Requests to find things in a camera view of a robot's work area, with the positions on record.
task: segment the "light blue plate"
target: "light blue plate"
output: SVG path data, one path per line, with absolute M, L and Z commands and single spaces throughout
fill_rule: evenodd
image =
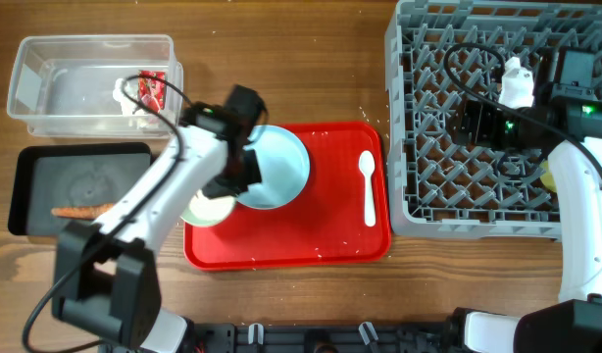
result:
M 254 138 L 258 140 L 245 149 L 255 149 L 262 183 L 249 185 L 238 202 L 257 210 L 281 207 L 294 200 L 308 182 L 308 150 L 294 133 L 279 126 L 255 126 L 250 136 Z

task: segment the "transparent bin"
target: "transparent bin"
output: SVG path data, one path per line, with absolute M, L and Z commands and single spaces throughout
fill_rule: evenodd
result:
M 534 236 L 559 239 L 558 201 L 538 180 L 545 171 L 533 153 L 513 156 L 510 180 L 495 171 L 500 151 L 452 143 L 445 125 L 466 93 L 442 68 L 456 43 L 495 48 L 533 69 L 541 48 L 572 46 L 596 53 L 592 88 L 602 101 L 602 6 L 510 1 L 401 0 L 384 37 L 385 88 L 390 107 L 388 198 L 397 234 L 437 238 Z M 497 100 L 490 70 L 496 60 L 462 50 L 450 70 L 475 91 Z
M 168 136 L 155 117 L 123 115 L 113 97 L 116 81 L 140 70 L 165 72 L 167 81 L 183 89 L 183 68 L 167 35 L 27 37 L 12 72 L 7 113 L 34 135 Z M 136 91 L 137 80 L 129 84 Z M 165 111 L 175 124 L 180 107 L 180 96 L 167 88 Z

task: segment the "carrot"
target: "carrot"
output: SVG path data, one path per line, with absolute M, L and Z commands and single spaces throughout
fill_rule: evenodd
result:
M 103 204 L 97 206 L 83 207 L 55 207 L 50 210 L 53 216 L 61 218 L 79 219 L 79 220 L 95 220 L 100 215 L 109 211 L 114 204 Z

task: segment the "white spoon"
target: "white spoon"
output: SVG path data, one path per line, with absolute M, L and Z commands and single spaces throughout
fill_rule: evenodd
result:
M 370 151 L 362 152 L 358 168 L 364 175 L 364 223 L 367 227 L 372 227 L 376 224 L 376 206 L 373 201 L 371 176 L 376 169 L 376 161 Z

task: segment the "gray dish rack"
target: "gray dish rack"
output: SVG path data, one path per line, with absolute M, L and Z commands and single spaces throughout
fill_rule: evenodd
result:
M 513 156 L 509 173 L 493 164 L 503 153 L 451 143 L 445 131 L 467 94 L 443 72 L 444 52 L 473 42 L 519 56 L 532 69 L 536 51 L 573 46 L 598 53 L 593 88 L 602 101 L 602 6 L 471 0 L 401 0 L 384 37 L 390 107 L 388 198 L 393 230 L 439 238 L 536 236 L 560 239 L 556 194 L 540 183 L 538 151 Z M 451 70 L 474 90 L 497 99 L 490 70 L 498 63 L 479 50 L 462 50 Z

